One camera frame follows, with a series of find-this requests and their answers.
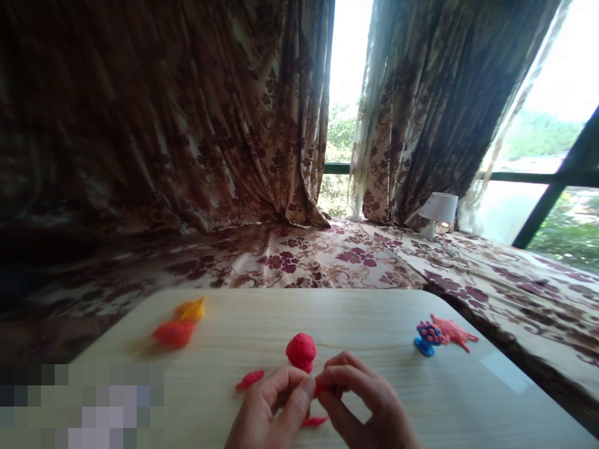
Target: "pink clay starfish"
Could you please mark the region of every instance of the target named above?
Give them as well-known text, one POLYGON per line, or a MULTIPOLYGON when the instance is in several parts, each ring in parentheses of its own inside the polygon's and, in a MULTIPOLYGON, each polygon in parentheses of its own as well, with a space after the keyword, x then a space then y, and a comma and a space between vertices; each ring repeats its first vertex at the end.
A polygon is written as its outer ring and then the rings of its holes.
POLYGON ((460 326, 458 326, 453 320, 446 320, 443 318, 437 318, 435 315, 431 314, 431 318, 434 324, 441 330, 443 336, 446 338, 446 342, 443 344, 447 344, 450 341, 454 341, 458 343, 461 347, 463 347, 466 352, 469 354, 470 349, 466 346, 467 341, 478 341, 479 338, 477 336, 472 335, 470 332, 466 332, 460 326))

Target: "hand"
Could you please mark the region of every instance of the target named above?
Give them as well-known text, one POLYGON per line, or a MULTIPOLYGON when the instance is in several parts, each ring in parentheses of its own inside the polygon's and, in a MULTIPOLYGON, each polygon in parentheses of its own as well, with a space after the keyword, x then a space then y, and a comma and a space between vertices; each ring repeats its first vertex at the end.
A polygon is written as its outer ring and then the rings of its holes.
POLYGON ((329 387, 318 394, 318 401, 350 449, 424 448, 389 382, 349 352, 329 360, 316 376, 316 385, 329 387), (358 395, 373 413, 366 424, 341 401, 347 391, 358 395))
POLYGON ((309 413, 316 385, 300 369, 284 366, 248 391, 225 449, 291 448, 309 413), (283 410, 275 419, 279 408, 283 410))

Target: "blue play dough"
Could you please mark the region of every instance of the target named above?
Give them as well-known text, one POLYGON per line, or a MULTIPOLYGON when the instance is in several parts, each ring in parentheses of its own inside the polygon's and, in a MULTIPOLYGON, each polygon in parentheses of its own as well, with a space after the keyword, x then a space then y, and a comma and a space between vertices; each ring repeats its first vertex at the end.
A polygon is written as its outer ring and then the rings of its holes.
POLYGON ((414 344, 420 349, 420 352, 422 352, 423 355, 426 355, 427 357, 435 355, 435 348, 433 348, 430 342, 423 340, 420 337, 416 337, 414 339, 414 344))
POLYGON ((439 330, 438 327, 429 323, 428 321, 425 323, 423 321, 420 322, 420 329, 416 329, 420 334, 420 337, 416 337, 414 339, 414 344, 416 347, 422 352, 426 357, 432 357, 435 355, 435 348, 433 346, 439 346, 441 344, 441 339, 443 334, 439 330), (434 333, 435 336, 439 337, 439 341, 428 341, 427 336, 432 335, 434 333))

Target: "window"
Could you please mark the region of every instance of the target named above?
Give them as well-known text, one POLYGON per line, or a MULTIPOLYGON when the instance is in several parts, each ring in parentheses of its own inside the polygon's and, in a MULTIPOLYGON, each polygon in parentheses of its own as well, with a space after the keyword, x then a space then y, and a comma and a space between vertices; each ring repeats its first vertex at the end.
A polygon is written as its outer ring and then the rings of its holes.
MULTIPOLYGON (((349 160, 370 0, 338 2, 328 144, 319 205, 348 213, 349 160)), ((505 134, 477 215, 483 236, 599 273, 597 0, 573 0, 543 69, 505 134)), ((486 163, 490 163, 489 152, 486 163)))
POLYGON ((329 126, 318 206, 331 216, 349 214, 349 162, 366 63, 372 0, 343 0, 335 5, 329 126))
POLYGON ((528 249, 599 274, 599 189, 568 187, 528 249))

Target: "sky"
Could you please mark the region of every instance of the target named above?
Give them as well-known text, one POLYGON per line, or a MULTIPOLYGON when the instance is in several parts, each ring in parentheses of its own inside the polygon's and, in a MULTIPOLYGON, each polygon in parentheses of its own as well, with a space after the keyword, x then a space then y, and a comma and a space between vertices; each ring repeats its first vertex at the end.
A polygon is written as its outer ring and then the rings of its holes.
MULTIPOLYGON (((372 0, 337 0, 330 104, 353 105, 362 89, 372 0)), ((599 0, 573 0, 525 109, 584 122, 599 105, 599 0)))
POLYGON ((335 2, 331 53, 331 107, 335 103, 353 105, 360 98, 372 8, 372 0, 335 2))
POLYGON ((599 0, 574 0, 525 109, 586 122, 599 105, 599 0))

